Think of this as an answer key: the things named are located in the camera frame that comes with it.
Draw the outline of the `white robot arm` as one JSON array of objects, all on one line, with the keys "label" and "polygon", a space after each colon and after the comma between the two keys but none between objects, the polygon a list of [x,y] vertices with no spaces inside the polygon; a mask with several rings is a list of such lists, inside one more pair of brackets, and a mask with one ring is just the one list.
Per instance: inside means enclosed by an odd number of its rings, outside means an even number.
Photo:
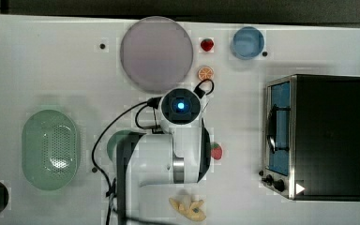
[{"label": "white robot arm", "polygon": [[159,133],[130,131],[115,146],[118,225],[141,222],[139,188],[196,184],[210,167],[210,137],[203,121],[208,93],[175,88],[146,105],[160,115]]}]

